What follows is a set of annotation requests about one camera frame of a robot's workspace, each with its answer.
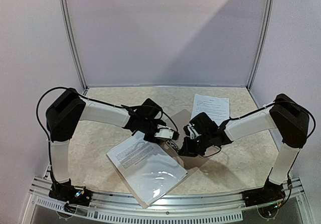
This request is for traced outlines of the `translucent brown folder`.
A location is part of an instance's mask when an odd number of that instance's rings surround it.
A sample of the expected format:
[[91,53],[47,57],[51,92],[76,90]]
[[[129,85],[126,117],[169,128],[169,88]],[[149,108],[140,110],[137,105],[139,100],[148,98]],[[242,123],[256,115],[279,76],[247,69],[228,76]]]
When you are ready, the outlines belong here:
[[[188,124],[190,118],[191,118],[191,113],[188,110],[184,109],[178,112],[177,114],[173,115],[170,120],[166,120],[166,123],[168,126],[171,127],[172,123],[176,123],[177,127],[179,128],[180,137],[177,141],[174,141],[179,148],[181,148],[183,145],[183,138],[185,135],[183,131],[183,126]],[[187,170],[188,175],[180,183],[182,183],[185,179],[190,177],[203,164],[205,164],[214,153],[217,153],[219,151],[218,148],[211,148],[205,157],[184,157],[184,156],[179,156],[176,151],[174,151],[170,146],[166,144],[166,142],[162,142],[161,144],[159,144],[159,146]],[[124,180],[122,179],[122,177],[120,176],[120,174],[118,173],[114,165],[113,165],[113,168],[115,169],[116,173],[119,175],[120,179],[123,181],[123,183],[126,186],[126,183],[124,182]]]

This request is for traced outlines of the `printed paper sheet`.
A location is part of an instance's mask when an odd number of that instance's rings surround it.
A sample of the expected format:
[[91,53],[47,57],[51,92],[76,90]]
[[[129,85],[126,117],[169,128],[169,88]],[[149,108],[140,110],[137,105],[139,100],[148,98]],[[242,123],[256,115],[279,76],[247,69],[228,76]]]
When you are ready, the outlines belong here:
[[106,155],[143,208],[163,197],[188,175],[158,144],[144,140],[141,132]]

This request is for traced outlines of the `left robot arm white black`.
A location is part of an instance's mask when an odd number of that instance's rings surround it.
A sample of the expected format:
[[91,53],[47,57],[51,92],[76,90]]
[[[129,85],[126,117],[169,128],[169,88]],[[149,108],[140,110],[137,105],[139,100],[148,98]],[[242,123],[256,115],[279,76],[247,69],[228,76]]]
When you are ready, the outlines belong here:
[[114,125],[131,132],[142,132],[145,140],[157,143],[171,138],[173,131],[164,121],[156,119],[161,108],[150,99],[143,105],[128,107],[106,104],[81,97],[74,89],[64,91],[46,111],[47,129],[50,134],[52,179],[57,181],[55,193],[70,201],[75,193],[69,181],[68,150],[70,139],[80,121]]

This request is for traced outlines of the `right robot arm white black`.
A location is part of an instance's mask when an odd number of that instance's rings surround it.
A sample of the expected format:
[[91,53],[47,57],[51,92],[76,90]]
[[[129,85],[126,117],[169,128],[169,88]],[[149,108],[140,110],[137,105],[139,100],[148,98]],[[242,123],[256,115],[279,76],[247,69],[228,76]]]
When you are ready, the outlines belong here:
[[202,112],[184,126],[186,136],[179,155],[204,156],[209,147],[229,145],[243,137],[277,129],[282,137],[282,146],[267,177],[268,184],[259,192],[262,201],[270,202],[278,195],[278,186],[286,179],[300,150],[312,135],[309,123],[314,121],[306,108],[286,94],[279,94],[273,102],[262,108],[238,118],[228,118],[219,125]]

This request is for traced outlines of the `metal folder clip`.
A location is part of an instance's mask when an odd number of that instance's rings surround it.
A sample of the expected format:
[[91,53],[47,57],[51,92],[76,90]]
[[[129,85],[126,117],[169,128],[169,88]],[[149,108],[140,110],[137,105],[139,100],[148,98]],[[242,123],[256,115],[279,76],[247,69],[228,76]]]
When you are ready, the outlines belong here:
[[180,150],[180,148],[176,145],[176,143],[173,140],[166,140],[166,144],[176,152]]

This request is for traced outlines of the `stack of printed papers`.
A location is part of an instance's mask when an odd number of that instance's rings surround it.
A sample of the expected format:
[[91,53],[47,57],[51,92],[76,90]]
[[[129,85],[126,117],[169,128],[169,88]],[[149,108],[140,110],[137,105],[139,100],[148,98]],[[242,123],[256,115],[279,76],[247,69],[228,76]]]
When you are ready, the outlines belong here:
[[206,113],[217,125],[230,116],[229,99],[195,94],[191,119],[200,113]]

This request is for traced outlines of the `perforated metal strip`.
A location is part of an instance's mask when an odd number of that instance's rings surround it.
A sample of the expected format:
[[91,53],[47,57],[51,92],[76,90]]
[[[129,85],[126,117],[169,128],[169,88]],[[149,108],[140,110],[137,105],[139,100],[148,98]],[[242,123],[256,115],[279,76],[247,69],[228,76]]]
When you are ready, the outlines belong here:
[[74,213],[64,210],[64,203],[37,197],[30,223],[235,223],[244,220],[241,211],[227,213],[129,208],[75,207]]

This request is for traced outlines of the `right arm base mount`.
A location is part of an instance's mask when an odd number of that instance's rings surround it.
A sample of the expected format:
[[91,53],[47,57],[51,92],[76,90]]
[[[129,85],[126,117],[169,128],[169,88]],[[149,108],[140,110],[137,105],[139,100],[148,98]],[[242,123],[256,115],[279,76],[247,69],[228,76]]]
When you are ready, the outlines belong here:
[[245,190],[241,192],[242,199],[245,202],[245,206],[256,206],[265,203],[275,203],[281,200],[280,204],[276,204],[275,208],[283,206],[291,195],[292,184],[290,184],[290,191],[288,197],[286,197],[283,185],[277,185],[269,180],[266,180],[263,187]]

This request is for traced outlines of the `right aluminium frame post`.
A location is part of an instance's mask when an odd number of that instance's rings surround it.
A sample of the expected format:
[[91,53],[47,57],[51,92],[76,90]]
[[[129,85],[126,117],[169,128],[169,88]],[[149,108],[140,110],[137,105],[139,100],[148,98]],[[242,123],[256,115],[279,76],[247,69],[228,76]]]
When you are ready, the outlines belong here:
[[266,40],[267,32],[268,32],[268,26],[271,18],[271,11],[273,7],[273,0],[266,0],[265,1],[265,7],[264,7],[264,12],[263,12],[263,19],[262,19],[262,24],[261,24],[261,30],[259,34],[259,41],[258,41],[258,46],[256,49],[255,53],[255,58],[253,61],[253,66],[249,74],[249,78],[247,81],[246,88],[248,91],[251,91],[251,88],[254,84],[255,76],[259,67],[259,62],[261,59],[261,55],[263,52],[264,48],[264,43]]

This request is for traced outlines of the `aluminium frame post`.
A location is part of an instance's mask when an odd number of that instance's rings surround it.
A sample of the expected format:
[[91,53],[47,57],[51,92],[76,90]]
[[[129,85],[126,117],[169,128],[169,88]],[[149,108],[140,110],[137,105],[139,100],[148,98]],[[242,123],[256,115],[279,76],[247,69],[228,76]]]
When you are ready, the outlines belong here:
[[86,94],[89,87],[88,87],[86,79],[85,79],[85,74],[84,74],[83,67],[81,65],[81,61],[80,61],[80,57],[79,57],[79,53],[77,50],[75,35],[73,32],[73,27],[72,27],[72,23],[71,23],[70,14],[69,14],[68,3],[67,3],[67,0],[59,0],[59,1],[60,1],[60,6],[61,6],[62,18],[63,18],[63,22],[65,25],[67,41],[69,44],[69,48],[70,48],[71,56],[72,56],[73,63],[75,66],[75,70],[76,70],[78,79],[80,81],[82,92],[84,94]]
[[253,61],[253,66],[249,74],[249,78],[247,81],[246,88],[248,91],[251,91],[251,88],[254,84],[255,76],[259,67],[259,62],[261,59],[261,55],[263,52],[264,48],[264,43],[266,40],[267,32],[268,32],[268,26],[271,18],[271,11],[273,7],[273,0],[266,0],[265,1],[265,7],[264,7],[264,12],[263,12],[263,19],[262,19],[262,24],[261,24],[261,30],[259,34],[259,41],[258,41],[258,46],[256,49],[255,53],[255,58]]

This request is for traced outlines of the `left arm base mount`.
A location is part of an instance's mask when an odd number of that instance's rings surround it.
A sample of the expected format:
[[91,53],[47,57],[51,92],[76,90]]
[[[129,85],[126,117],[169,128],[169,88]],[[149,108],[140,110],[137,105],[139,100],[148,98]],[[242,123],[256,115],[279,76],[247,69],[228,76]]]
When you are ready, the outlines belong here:
[[89,206],[93,192],[86,187],[77,187],[71,183],[52,184],[49,197],[69,204]]

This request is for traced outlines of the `aluminium front rail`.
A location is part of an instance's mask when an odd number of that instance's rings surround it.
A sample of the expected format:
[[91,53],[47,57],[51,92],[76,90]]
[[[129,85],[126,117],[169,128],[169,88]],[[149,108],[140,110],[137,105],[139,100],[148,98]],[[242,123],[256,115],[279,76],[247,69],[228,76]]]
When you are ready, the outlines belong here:
[[[279,213],[294,213],[305,215],[308,214],[309,207],[306,204],[305,194],[299,178],[292,182],[290,199],[279,210]],[[49,200],[58,201],[49,197],[51,182],[46,179],[35,177],[30,187],[29,193],[37,197],[44,197]],[[146,211],[156,210],[173,210],[173,211],[188,211],[194,210],[197,212],[217,212],[227,213],[231,211],[241,211],[246,209],[257,209],[268,207],[272,203],[261,204],[258,206],[245,206],[241,192],[224,192],[215,194],[192,194],[192,195],[165,195],[157,200],[151,206],[143,208],[138,201],[129,193],[107,192],[93,190],[92,200],[89,207],[92,208],[129,208],[142,209]]]

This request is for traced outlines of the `left aluminium frame post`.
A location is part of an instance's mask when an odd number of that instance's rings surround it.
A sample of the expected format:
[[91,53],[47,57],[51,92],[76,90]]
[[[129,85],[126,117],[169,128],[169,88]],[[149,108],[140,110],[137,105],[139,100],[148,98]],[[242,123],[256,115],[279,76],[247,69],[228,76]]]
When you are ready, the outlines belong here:
[[79,57],[79,53],[77,50],[75,35],[73,32],[73,27],[72,27],[72,23],[71,23],[70,14],[69,14],[68,3],[67,3],[67,0],[59,0],[59,1],[60,1],[60,6],[61,6],[62,18],[63,18],[63,22],[65,25],[67,41],[69,44],[69,48],[70,48],[71,56],[72,56],[73,63],[75,66],[75,70],[76,70],[78,79],[80,81],[82,92],[84,94],[86,94],[89,87],[88,87],[86,79],[85,79],[85,74],[84,74],[83,67],[81,65],[81,61],[80,61],[80,57]]

